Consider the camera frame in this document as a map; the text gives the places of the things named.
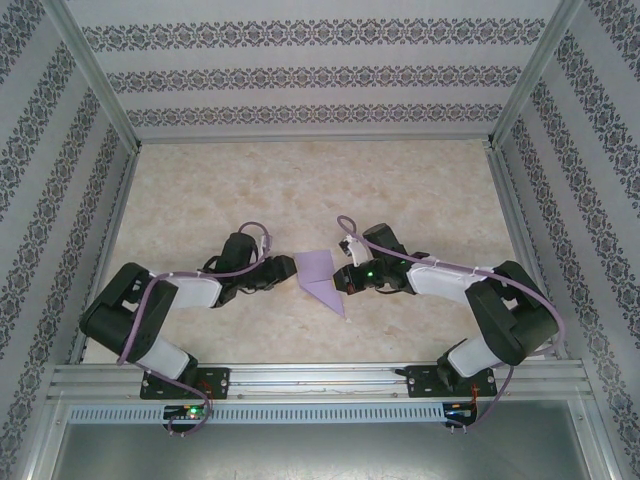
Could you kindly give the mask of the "purple paper sheet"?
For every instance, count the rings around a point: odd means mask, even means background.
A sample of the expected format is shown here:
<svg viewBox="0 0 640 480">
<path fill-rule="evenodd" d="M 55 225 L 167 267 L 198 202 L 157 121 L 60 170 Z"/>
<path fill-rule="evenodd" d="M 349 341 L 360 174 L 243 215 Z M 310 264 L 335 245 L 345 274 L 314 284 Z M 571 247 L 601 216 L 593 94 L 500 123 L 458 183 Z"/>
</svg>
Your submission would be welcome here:
<svg viewBox="0 0 640 480">
<path fill-rule="evenodd" d="M 342 297 L 335 287 L 333 258 L 330 250 L 314 250 L 294 254 L 300 288 L 345 318 Z"/>
</svg>

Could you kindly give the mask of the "grey metal sheet panel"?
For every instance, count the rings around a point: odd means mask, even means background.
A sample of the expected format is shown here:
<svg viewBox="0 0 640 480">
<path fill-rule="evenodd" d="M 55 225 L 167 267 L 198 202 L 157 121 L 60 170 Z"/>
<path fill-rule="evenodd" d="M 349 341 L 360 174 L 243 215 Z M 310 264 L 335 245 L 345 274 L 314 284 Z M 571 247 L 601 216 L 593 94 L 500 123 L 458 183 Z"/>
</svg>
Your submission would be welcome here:
<svg viewBox="0 0 640 480">
<path fill-rule="evenodd" d="M 71 426 L 54 480 L 599 480 L 567 433 L 439 425 Z"/>
</svg>

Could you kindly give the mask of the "circuit board with green light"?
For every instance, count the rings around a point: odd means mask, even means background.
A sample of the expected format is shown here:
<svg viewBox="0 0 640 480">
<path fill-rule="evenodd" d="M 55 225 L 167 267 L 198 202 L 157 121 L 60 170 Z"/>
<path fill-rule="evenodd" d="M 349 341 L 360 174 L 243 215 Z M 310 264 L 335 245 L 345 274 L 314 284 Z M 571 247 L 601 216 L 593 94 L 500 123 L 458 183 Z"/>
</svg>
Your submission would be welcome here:
<svg viewBox="0 0 640 480">
<path fill-rule="evenodd" d="M 207 413 L 205 405 L 169 405 L 163 410 L 164 421 L 200 421 Z"/>
</svg>

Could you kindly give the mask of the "small circuit board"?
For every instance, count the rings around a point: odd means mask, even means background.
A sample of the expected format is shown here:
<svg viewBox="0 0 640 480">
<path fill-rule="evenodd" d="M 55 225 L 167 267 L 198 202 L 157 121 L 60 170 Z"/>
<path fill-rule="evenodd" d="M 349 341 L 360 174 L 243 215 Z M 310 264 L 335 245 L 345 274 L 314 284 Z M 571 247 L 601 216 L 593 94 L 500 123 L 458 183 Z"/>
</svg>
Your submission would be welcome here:
<svg viewBox="0 0 640 480">
<path fill-rule="evenodd" d="M 470 426 L 477 419 L 477 405 L 472 402 L 444 403 L 443 408 L 446 423 L 454 427 Z"/>
</svg>

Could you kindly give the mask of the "long aluminium base rail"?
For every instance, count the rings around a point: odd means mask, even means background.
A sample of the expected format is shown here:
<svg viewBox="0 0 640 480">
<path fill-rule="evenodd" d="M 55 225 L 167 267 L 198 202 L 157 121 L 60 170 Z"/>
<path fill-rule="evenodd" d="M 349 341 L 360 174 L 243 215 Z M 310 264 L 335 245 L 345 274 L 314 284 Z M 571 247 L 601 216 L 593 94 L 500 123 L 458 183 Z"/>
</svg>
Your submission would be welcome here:
<svg viewBox="0 0 640 480">
<path fill-rule="evenodd" d="M 583 364 L 576 360 L 530 360 L 514 370 L 494 369 L 495 397 L 410 398 L 406 378 L 395 363 L 229 364 L 205 365 L 230 370 L 229 402 L 347 402 L 420 399 L 467 401 L 590 399 L 593 389 Z M 144 372 L 106 364 L 59 366 L 46 392 L 49 401 L 114 403 L 140 398 Z"/>
</svg>

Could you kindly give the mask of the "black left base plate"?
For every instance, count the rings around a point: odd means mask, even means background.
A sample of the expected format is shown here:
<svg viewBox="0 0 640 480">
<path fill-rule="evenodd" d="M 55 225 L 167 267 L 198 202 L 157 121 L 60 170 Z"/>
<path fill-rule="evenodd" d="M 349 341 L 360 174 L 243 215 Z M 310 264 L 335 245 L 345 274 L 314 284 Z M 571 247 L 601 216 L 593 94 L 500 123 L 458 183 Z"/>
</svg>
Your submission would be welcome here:
<svg viewBox="0 0 640 480">
<path fill-rule="evenodd" d="M 143 400 L 211 400 L 227 398 L 230 370 L 222 367 L 197 367 L 169 382 L 155 375 L 143 376 L 140 398 Z"/>
</svg>

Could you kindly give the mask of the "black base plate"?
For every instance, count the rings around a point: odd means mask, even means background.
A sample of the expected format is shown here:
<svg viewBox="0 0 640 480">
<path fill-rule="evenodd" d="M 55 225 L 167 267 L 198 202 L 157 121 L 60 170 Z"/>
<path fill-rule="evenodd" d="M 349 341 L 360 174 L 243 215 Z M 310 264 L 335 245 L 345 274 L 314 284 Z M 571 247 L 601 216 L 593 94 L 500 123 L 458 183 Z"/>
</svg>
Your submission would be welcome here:
<svg viewBox="0 0 640 480">
<path fill-rule="evenodd" d="M 222 367 L 197 367 L 169 382 L 155 375 L 143 376 L 140 398 L 143 400 L 211 400 L 227 398 L 230 370 Z"/>
<path fill-rule="evenodd" d="M 448 387 L 440 379 L 435 365 L 409 365 L 395 371 L 406 378 L 410 398 L 467 398 L 495 397 L 498 391 L 494 371 L 481 370 L 469 378 L 461 378 L 453 387 Z"/>
</svg>

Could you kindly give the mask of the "aluminium back rail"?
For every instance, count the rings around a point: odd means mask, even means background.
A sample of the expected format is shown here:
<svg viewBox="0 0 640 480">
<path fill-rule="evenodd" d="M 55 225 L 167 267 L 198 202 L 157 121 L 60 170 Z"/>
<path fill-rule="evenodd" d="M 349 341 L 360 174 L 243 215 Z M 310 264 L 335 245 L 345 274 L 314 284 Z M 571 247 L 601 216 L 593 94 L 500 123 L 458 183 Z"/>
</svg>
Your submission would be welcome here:
<svg viewBox="0 0 640 480">
<path fill-rule="evenodd" d="M 139 139 L 140 145 L 164 144 L 216 144 L 216 143 L 282 143 L 282 142 L 375 142 L 375 141 L 467 141 L 480 140 L 483 145 L 492 145 L 490 134 L 479 133 L 356 133 L 356 134 L 267 134 L 267 135 L 222 135 L 156 137 Z"/>
</svg>

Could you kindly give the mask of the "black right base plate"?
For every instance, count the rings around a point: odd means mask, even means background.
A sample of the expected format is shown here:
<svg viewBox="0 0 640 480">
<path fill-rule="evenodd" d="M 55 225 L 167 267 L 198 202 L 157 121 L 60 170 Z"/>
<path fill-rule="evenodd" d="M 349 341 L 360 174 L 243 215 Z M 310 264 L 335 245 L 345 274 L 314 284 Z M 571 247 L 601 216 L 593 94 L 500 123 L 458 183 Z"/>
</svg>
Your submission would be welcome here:
<svg viewBox="0 0 640 480">
<path fill-rule="evenodd" d="M 410 398 L 467 398 L 495 397 L 498 391 L 494 371 L 481 370 L 469 378 L 461 378 L 453 387 L 448 387 L 440 379 L 435 365 L 409 365 L 395 371 L 406 378 Z"/>
</svg>

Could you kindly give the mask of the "aluminium side rail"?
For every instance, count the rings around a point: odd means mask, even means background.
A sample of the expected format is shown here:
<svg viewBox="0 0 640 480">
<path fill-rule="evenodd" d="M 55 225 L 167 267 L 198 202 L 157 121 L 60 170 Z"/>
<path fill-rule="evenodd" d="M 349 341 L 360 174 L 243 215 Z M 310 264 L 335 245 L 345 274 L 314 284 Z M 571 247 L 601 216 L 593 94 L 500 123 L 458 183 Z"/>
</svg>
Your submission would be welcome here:
<svg viewBox="0 0 640 480">
<path fill-rule="evenodd" d="M 132 152 L 123 167 L 119 183 L 115 191 L 115 196 L 111 205 L 111 210 L 107 218 L 105 230 L 101 237 L 101 245 L 98 252 L 98 257 L 94 264 L 94 269 L 91 274 L 91 282 L 88 290 L 82 300 L 80 315 L 78 317 L 78 323 L 71 338 L 71 344 L 67 352 L 67 357 L 64 364 L 76 365 L 82 362 L 84 359 L 84 351 L 86 349 L 86 335 L 81 332 L 79 327 L 79 321 L 82 318 L 86 308 L 88 308 L 96 299 L 101 291 L 101 285 L 104 282 L 104 278 L 108 273 L 109 263 L 114 249 L 115 242 L 117 240 L 118 231 L 122 222 L 124 211 L 126 209 L 126 203 L 131 190 L 131 185 L 135 175 L 135 170 L 139 161 L 141 147 L 135 152 Z"/>
<path fill-rule="evenodd" d="M 548 292 L 540 271 L 535 245 L 531 241 L 526 218 L 509 176 L 504 156 L 501 151 L 491 146 L 485 148 L 485 154 L 516 260 L 527 271 L 546 299 L 552 302 L 553 296 Z"/>
</svg>

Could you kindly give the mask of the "aluminium corner post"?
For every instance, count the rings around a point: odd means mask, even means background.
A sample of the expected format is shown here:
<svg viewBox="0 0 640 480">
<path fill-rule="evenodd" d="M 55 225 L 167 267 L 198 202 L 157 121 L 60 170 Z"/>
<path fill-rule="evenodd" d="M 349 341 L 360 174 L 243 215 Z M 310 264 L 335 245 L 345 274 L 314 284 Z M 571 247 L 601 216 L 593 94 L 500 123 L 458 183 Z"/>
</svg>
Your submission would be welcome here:
<svg viewBox="0 0 640 480">
<path fill-rule="evenodd" d="M 81 27 L 72 15 L 66 0 L 41 0 L 41 3 L 105 110 L 111 124 L 124 142 L 125 148 L 128 152 L 138 153 L 141 141 Z"/>
<path fill-rule="evenodd" d="M 559 0 L 493 130 L 488 139 L 483 142 L 486 151 L 496 149 L 509 134 L 512 125 L 524 108 L 529 95 L 544 73 L 555 49 L 583 3 L 584 0 Z"/>
</svg>

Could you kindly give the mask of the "aluminium frame bar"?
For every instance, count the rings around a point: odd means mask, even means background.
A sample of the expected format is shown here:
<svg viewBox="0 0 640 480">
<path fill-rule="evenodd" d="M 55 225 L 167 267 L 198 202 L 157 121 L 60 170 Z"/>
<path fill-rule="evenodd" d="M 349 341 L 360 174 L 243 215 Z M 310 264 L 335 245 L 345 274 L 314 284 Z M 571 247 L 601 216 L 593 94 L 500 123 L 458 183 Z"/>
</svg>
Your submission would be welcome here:
<svg viewBox="0 0 640 480">
<path fill-rule="evenodd" d="M 69 407 L 61 400 L 44 405 L 19 480 L 53 479 L 68 417 Z"/>
<path fill-rule="evenodd" d="M 568 406 L 591 480 L 623 480 L 597 403 L 570 400 Z"/>
</svg>

